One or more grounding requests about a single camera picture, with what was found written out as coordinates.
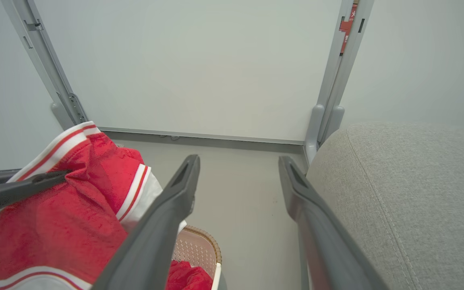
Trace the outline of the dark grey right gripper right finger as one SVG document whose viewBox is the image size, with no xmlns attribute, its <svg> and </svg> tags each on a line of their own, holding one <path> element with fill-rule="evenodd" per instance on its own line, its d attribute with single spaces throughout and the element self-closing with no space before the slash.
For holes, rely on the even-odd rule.
<svg viewBox="0 0 464 290">
<path fill-rule="evenodd" d="M 288 156 L 278 161 L 282 194 L 300 231 L 313 290 L 386 290 L 375 268 Z"/>
</svg>

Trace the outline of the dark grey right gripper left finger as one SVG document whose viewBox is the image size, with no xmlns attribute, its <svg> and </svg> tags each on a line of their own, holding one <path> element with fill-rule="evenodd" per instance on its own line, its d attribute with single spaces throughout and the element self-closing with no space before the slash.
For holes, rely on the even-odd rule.
<svg viewBox="0 0 464 290">
<path fill-rule="evenodd" d="M 193 211 L 200 158 L 189 155 L 93 284 L 94 290 L 164 290 L 180 223 Z"/>
</svg>

